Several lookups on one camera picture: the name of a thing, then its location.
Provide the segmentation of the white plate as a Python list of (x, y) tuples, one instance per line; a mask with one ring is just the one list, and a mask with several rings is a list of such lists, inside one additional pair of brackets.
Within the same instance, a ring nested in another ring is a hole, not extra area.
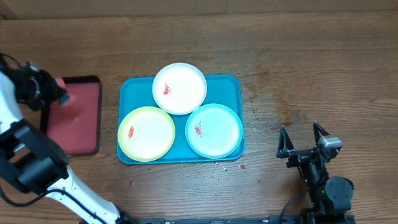
[(188, 63), (172, 63), (154, 78), (152, 96), (164, 111), (174, 115), (189, 114), (200, 107), (207, 94), (204, 74)]

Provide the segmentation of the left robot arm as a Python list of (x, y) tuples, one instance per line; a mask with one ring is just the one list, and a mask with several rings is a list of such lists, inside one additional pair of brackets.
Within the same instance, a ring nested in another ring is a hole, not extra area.
[(32, 63), (11, 68), (7, 58), (8, 54), (1, 54), (1, 178), (37, 197), (26, 203), (14, 202), (5, 193), (1, 198), (14, 207), (27, 207), (48, 197), (86, 223), (137, 223), (82, 182), (63, 149), (24, 119), (21, 103), (33, 111), (47, 109), (54, 101), (63, 106), (71, 98), (66, 89)]

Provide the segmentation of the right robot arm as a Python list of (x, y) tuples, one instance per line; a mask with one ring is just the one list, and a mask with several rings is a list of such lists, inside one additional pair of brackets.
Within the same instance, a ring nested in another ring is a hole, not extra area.
[[(325, 164), (341, 151), (342, 142), (326, 132), (318, 122), (313, 124), (315, 145), (310, 149), (296, 150), (284, 127), (279, 131), (276, 157), (287, 159), (288, 168), (296, 167), (306, 188), (290, 199), (276, 218), (278, 223), (354, 223), (351, 210), (354, 184), (345, 177), (330, 177)], [(308, 194), (312, 206), (301, 209), (298, 215), (285, 216), (289, 206)]]

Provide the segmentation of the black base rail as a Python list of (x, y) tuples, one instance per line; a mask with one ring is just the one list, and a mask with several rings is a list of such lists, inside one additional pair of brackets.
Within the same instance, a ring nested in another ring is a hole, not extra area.
[[(140, 224), (278, 224), (279, 215), (270, 215), (266, 218), (227, 218), (227, 219), (182, 219), (165, 220), (164, 218), (136, 218)], [(347, 217), (348, 224), (355, 224), (354, 216)], [(305, 223), (298, 215), (284, 215), (283, 224)]]

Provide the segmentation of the teal plastic serving tray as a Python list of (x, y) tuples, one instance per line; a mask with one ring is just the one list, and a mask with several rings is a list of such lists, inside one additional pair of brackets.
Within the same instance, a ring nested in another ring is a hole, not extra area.
[[(204, 104), (218, 103), (231, 108), (243, 120), (243, 106), (239, 81), (228, 74), (205, 75), (207, 94)], [(128, 113), (142, 106), (156, 106), (152, 96), (154, 77), (137, 77), (126, 80), (120, 89), (118, 123)], [(151, 161), (151, 164), (210, 162), (188, 145), (185, 137), (185, 125), (189, 115), (172, 115), (175, 124), (175, 141), (161, 158)]]

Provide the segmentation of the light blue plate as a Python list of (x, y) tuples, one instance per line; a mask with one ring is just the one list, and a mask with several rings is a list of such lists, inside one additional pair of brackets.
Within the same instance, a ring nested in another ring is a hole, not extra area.
[(207, 159), (232, 155), (243, 141), (243, 124), (229, 107), (210, 103), (187, 119), (185, 137), (195, 153)]

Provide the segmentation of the black tray with red water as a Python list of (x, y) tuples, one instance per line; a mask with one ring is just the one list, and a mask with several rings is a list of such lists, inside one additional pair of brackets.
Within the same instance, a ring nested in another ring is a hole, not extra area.
[(99, 149), (102, 86), (97, 76), (63, 77), (57, 82), (70, 99), (51, 104), (40, 117), (40, 130), (68, 155), (95, 154)]

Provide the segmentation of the yellow-green plate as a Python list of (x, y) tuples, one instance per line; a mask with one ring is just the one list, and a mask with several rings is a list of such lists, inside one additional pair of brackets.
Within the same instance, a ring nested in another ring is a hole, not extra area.
[(118, 128), (118, 144), (128, 158), (151, 162), (164, 156), (175, 140), (175, 125), (168, 113), (143, 106), (128, 113)]

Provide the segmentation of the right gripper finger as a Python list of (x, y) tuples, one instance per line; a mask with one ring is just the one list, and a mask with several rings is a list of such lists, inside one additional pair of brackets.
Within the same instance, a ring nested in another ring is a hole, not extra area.
[(287, 134), (287, 131), (284, 127), (281, 127), (279, 131), (279, 145), (277, 152), (290, 152), (294, 150), (295, 148), (289, 138), (289, 135)]
[(325, 131), (318, 122), (313, 124), (313, 132), (315, 136), (315, 143), (317, 144), (322, 136), (327, 136), (329, 133)]

